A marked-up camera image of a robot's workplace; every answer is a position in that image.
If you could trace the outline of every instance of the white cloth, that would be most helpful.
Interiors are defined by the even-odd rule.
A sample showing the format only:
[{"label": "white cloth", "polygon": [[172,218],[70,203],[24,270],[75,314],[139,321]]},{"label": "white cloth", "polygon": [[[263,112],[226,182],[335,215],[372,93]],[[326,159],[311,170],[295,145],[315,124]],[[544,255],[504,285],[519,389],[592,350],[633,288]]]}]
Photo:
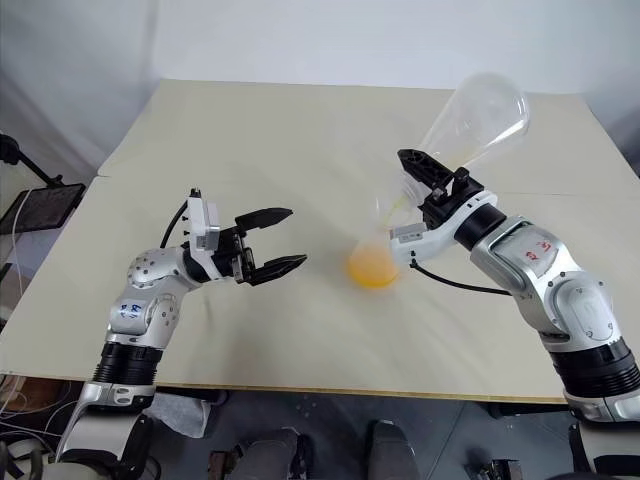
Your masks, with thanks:
[{"label": "white cloth", "polygon": [[211,404],[198,398],[156,393],[145,413],[170,429],[191,438],[202,438],[211,413]]}]

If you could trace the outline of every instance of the black cable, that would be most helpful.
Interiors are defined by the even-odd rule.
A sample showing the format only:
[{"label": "black cable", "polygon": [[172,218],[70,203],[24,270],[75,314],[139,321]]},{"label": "black cable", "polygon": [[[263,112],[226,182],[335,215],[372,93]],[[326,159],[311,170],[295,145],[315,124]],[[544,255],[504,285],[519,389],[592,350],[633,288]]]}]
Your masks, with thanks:
[{"label": "black cable", "polygon": [[464,290],[471,290],[473,292],[494,293],[496,295],[509,295],[509,296],[511,296],[511,294],[509,292],[507,292],[506,290],[500,290],[500,289],[497,289],[497,288],[488,288],[488,287],[477,287],[475,285],[467,285],[466,283],[458,283],[458,282],[454,282],[452,280],[447,280],[446,278],[442,278],[442,277],[436,275],[435,273],[431,273],[430,271],[425,270],[420,265],[418,265],[418,262],[416,262],[415,260],[411,261],[410,267],[416,269],[417,271],[419,271],[423,275],[426,275],[427,277],[429,277],[432,280],[436,280],[438,282],[444,283],[444,284],[449,285],[451,287],[462,288]]},{"label": "black cable", "polygon": [[7,471],[7,465],[9,463],[9,450],[7,444],[0,442],[0,478],[4,478],[4,472]]},{"label": "black cable", "polygon": [[31,473],[29,480],[42,480],[42,452],[40,450],[31,450]]},{"label": "black cable", "polygon": [[184,213],[184,211],[186,209],[187,209],[187,202],[185,201],[180,206],[180,208],[178,209],[176,214],[173,216],[171,221],[169,222],[169,226],[167,227],[167,230],[164,232],[164,237],[162,237],[162,241],[160,242],[160,248],[164,248],[164,247],[167,246],[167,242],[169,241],[169,236],[171,235],[171,232],[173,231],[173,228],[176,226],[176,223],[178,223],[178,219],[180,218],[180,216]]},{"label": "black cable", "polygon": [[0,438],[4,438],[4,437],[6,437],[8,435],[11,435],[12,437],[13,436],[18,436],[18,437],[35,438],[40,443],[42,443],[47,450],[49,450],[49,453],[51,453],[51,455],[55,455],[56,454],[56,451],[53,449],[53,447],[51,447],[51,445],[49,445],[48,443],[45,443],[45,441],[44,441],[44,439],[42,437],[39,437],[38,435],[35,435],[35,434],[31,433],[31,432],[26,432],[24,430],[22,430],[22,431],[14,430],[14,431],[11,431],[11,432],[0,432]]},{"label": "black cable", "polygon": [[162,467],[160,466],[160,462],[156,457],[153,457],[151,455],[147,457],[147,460],[151,461],[151,463],[153,463],[153,466],[156,467],[156,473],[153,477],[153,480],[160,480],[160,477],[162,476]]}]

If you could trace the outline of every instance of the white wall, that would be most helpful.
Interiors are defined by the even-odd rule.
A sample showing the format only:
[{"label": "white wall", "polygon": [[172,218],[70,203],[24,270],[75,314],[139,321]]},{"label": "white wall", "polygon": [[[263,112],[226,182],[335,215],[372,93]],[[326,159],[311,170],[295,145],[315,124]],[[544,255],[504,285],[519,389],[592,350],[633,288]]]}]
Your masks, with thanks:
[{"label": "white wall", "polygon": [[160,77],[453,88],[491,70],[529,91],[584,93],[629,155],[640,135],[635,0],[0,5],[0,128],[79,176],[115,148]]}]

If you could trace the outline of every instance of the white tabletop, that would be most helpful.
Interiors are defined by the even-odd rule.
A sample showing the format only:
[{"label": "white tabletop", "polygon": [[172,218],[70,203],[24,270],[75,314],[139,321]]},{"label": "white tabletop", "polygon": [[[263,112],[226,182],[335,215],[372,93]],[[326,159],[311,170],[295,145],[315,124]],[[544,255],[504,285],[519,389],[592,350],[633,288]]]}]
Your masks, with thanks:
[{"label": "white tabletop", "polygon": [[[0,367],[89,377],[130,260],[158,245],[198,186],[224,225],[259,208],[293,209],[278,226],[251,231],[247,243],[258,263],[309,259],[269,284],[206,284],[189,294],[159,383],[561,401],[548,355],[509,298],[412,271],[366,291],[344,273],[367,225],[376,184],[368,165],[395,168],[395,151],[419,142],[448,94],[163,81],[11,317]],[[530,101],[527,139],[473,174],[499,194],[505,213],[551,230],[607,282],[627,342],[640,345],[638,179],[578,97]],[[491,285],[462,247],[429,267]]]}]

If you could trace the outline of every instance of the sticker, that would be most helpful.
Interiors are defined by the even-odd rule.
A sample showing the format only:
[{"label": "sticker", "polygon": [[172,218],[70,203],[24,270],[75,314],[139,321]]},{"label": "sticker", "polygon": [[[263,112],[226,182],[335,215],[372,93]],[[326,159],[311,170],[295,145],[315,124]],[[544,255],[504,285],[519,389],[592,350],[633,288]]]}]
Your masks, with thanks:
[{"label": "sticker", "polygon": [[529,267],[536,277],[540,278],[553,265],[558,247],[553,240],[529,230],[523,235],[512,237],[504,245],[496,249],[496,253],[503,258],[510,259],[515,264]]},{"label": "sticker", "polygon": [[120,304],[118,315],[120,315],[120,318],[133,320],[144,313],[146,305],[147,302],[144,300],[132,300],[130,298],[125,298]]}]

